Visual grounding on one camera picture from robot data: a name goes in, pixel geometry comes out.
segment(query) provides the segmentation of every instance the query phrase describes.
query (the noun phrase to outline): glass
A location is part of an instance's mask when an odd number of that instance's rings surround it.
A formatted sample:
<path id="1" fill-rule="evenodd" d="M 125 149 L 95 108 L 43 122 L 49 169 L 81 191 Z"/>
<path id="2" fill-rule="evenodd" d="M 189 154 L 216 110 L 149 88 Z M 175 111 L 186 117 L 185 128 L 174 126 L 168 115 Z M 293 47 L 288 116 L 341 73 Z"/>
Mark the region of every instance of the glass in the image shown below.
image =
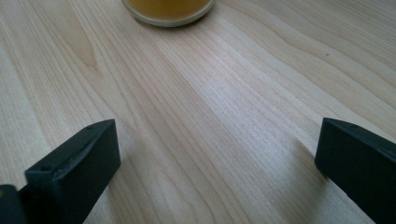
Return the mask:
<path id="1" fill-rule="evenodd" d="M 172 27 L 204 16 L 215 0 L 121 0 L 139 20 Z"/>

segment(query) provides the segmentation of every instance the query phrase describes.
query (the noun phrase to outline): orange juice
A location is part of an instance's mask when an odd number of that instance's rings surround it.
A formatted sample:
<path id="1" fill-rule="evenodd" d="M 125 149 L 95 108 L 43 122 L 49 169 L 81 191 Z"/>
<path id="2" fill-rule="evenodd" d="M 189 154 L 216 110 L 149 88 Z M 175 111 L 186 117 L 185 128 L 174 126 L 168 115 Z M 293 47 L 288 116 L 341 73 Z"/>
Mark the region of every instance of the orange juice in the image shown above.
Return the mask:
<path id="1" fill-rule="evenodd" d="M 178 26 L 197 20 L 215 0 L 122 0 L 139 19 L 160 26 Z"/>

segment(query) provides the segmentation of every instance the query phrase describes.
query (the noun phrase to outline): light wood surface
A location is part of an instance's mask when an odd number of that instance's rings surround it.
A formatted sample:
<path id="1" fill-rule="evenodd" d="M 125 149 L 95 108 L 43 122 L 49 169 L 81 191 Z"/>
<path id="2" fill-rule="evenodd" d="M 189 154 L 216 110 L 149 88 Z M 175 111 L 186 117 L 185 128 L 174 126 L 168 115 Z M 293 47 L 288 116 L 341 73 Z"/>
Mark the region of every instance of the light wood surface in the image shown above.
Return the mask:
<path id="1" fill-rule="evenodd" d="M 371 223 L 316 169 L 323 117 L 396 139 L 396 2 L 219 0 L 157 28 L 120 0 L 0 1 L 0 183 L 116 119 L 86 223 Z"/>

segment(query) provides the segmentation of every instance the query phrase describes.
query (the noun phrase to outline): wood grain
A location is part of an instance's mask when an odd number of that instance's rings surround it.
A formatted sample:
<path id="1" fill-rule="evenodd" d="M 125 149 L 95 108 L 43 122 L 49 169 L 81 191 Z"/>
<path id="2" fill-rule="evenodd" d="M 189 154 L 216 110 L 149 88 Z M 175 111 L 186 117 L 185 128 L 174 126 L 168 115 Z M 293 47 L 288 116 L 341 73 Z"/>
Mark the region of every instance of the wood grain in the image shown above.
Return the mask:
<path id="1" fill-rule="evenodd" d="M 118 0 L 0 1 L 0 183 L 115 118 L 86 223 L 371 223 L 316 169 L 323 117 L 396 140 L 396 3 L 219 0 L 194 24 Z"/>

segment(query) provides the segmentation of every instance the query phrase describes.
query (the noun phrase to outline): black plastic object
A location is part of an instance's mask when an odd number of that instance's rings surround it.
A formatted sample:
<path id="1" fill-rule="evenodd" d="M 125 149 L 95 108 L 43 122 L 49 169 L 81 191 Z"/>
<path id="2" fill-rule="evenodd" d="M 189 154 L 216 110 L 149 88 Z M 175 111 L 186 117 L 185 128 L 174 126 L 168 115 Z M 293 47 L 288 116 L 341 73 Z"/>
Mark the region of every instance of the black plastic object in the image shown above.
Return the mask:
<path id="1" fill-rule="evenodd" d="M 315 164 L 374 222 L 396 223 L 396 145 L 355 124 L 324 119 Z"/>
<path id="2" fill-rule="evenodd" d="M 82 223 L 119 167 L 115 120 L 90 125 L 26 170 L 19 192 L 0 186 L 0 223 Z"/>

